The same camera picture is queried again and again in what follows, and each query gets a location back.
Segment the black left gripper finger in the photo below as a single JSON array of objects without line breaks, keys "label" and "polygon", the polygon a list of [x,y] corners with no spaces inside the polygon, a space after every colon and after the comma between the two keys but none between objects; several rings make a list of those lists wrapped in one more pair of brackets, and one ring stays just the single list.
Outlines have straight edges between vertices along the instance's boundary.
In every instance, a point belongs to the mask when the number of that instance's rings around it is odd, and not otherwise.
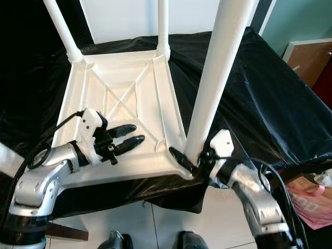
[{"label": "black left gripper finger", "polygon": [[119,143],[115,146],[114,156],[121,156],[122,154],[125,154],[135,149],[136,147],[138,147],[138,145],[144,142],[144,140],[144,135],[137,135],[124,140],[122,143]]},{"label": "black left gripper finger", "polygon": [[137,129],[137,126],[135,124],[123,124],[114,128],[109,129],[109,135],[116,139],[125,135],[128,135],[129,133],[135,131]]}]

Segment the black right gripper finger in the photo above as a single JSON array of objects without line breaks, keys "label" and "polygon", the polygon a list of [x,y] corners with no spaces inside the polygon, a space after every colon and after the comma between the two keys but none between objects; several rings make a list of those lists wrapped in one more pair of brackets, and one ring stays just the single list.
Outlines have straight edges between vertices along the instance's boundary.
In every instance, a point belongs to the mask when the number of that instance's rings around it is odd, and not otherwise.
[{"label": "black right gripper finger", "polygon": [[171,156],[175,159],[176,163],[180,164],[184,169],[187,169],[192,175],[199,175],[201,169],[199,168],[200,160],[197,159],[192,163],[182,152],[178,151],[175,147],[169,147]]}]

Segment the white plastic table top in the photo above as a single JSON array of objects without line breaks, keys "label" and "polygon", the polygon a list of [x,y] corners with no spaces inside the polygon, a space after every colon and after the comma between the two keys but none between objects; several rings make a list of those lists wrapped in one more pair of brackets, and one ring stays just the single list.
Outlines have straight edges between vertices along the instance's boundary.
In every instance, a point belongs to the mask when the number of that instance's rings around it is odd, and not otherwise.
[{"label": "white plastic table top", "polygon": [[144,135],[145,141],[119,156],[117,164],[81,168],[67,178],[65,188],[165,175],[193,179],[169,152],[170,147],[183,151],[186,133],[165,56],[150,50],[89,55],[74,62],[59,120],[86,108],[100,112],[110,128],[136,125],[134,135]]}]

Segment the white plastic table leg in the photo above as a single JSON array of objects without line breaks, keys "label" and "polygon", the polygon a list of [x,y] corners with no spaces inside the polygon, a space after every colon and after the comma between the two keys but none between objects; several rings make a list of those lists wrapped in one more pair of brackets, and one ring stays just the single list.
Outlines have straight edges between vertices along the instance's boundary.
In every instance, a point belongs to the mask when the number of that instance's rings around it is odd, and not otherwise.
[{"label": "white plastic table leg", "polygon": [[194,165],[198,164],[255,2],[219,2],[184,149]]},{"label": "white plastic table leg", "polygon": [[169,47],[169,0],[158,0],[158,35],[157,35],[157,48],[156,55],[164,56],[166,60],[170,58]]},{"label": "white plastic table leg", "polygon": [[59,5],[56,0],[43,0],[45,7],[48,10],[48,14],[52,19],[52,23],[57,29],[57,33],[65,47],[66,55],[70,62],[83,61],[83,55],[80,49],[76,46],[75,40],[71,35],[71,32],[66,24],[66,21],[59,9]]},{"label": "white plastic table leg", "polygon": [[0,143],[0,171],[14,178],[19,166],[24,162],[24,157]]}]

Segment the black right robot foot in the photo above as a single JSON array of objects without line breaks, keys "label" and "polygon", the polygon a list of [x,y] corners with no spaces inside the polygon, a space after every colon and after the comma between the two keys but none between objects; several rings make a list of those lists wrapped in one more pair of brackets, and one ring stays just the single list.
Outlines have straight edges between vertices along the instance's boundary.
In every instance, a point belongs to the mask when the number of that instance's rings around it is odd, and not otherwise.
[{"label": "black right robot foot", "polygon": [[180,231],[175,249],[209,249],[203,237],[192,231]]}]

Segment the black robot foot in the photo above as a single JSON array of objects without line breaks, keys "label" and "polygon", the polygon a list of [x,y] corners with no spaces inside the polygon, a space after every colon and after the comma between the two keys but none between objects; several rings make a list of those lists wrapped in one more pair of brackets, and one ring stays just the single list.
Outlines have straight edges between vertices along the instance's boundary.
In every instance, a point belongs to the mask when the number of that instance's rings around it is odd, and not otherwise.
[{"label": "black robot foot", "polygon": [[175,249],[209,249],[203,237],[192,231],[180,231]]},{"label": "black robot foot", "polygon": [[129,234],[113,231],[109,236],[109,249],[133,249],[133,240]]}]

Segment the dark brown wooden piece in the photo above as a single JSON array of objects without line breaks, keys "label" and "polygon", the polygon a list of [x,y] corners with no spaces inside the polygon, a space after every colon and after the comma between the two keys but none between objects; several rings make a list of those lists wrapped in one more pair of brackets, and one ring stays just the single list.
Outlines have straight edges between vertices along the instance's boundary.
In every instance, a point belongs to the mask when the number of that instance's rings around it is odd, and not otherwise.
[{"label": "dark brown wooden piece", "polygon": [[63,226],[55,223],[48,223],[46,236],[52,239],[65,239],[73,241],[88,241],[89,232]]}]

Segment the black left robot foot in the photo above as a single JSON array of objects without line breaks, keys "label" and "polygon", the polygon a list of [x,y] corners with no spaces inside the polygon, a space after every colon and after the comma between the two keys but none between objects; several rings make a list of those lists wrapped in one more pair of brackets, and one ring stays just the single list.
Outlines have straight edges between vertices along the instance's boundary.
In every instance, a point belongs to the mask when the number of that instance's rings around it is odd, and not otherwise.
[{"label": "black left robot foot", "polygon": [[133,249],[133,240],[129,234],[113,231],[109,236],[109,249]]}]

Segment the black plastic table cover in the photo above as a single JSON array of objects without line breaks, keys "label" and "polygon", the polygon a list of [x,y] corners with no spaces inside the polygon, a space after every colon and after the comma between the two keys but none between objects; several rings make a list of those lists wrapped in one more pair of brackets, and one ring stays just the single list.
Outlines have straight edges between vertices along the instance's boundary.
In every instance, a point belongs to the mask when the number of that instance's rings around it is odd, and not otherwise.
[{"label": "black plastic table cover", "polygon": [[[58,118],[12,118],[1,109],[0,141],[28,156]],[[220,129],[234,134],[235,157],[251,156],[299,173],[332,169],[332,110],[250,28],[244,31],[211,134]],[[199,213],[207,186],[206,180],[172,175],[68,189],[58,196],[53,217],[140,201]]]}]

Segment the pink clear plastic bag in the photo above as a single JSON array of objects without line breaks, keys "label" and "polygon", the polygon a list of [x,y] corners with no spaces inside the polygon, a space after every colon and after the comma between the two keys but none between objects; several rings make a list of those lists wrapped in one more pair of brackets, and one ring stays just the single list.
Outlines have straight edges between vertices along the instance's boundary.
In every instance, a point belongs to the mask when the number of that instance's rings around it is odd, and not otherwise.
[{"label": "pink clear plastic bag", "polygon": [[313,230],[332,225],[332,187],[301,176],[286,185],[299,217]]}]

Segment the dark red cloth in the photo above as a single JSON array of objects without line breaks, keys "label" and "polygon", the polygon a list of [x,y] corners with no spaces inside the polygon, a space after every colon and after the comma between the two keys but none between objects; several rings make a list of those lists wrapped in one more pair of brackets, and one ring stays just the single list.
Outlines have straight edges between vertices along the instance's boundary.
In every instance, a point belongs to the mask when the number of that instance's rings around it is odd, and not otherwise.
[{"label": "dark red cloth", "polygon": [[332,110],[332,58],[323,69],[312,90]]}]

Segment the white framed brown board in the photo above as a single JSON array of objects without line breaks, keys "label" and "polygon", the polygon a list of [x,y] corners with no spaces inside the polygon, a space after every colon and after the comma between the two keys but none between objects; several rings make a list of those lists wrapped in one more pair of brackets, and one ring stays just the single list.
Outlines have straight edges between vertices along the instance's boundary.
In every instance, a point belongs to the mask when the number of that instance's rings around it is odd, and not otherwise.
[{"label": "white framed brown board", "polygon": [[306,83],[313,87],[332,59],[332,38],[292,41],[283,60]]}]

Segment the dark grey wall trim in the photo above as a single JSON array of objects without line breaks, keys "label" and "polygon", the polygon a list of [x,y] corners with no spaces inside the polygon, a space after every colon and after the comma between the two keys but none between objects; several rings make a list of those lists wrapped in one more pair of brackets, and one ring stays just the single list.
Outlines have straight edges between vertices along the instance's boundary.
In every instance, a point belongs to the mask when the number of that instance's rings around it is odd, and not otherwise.
[{"label": "dark grey wall trim", "polygon": [[259,33],[275,0],[254,0],[254,2],[252,16],[249,18],[247,26],[251,27],[256,33]]}]

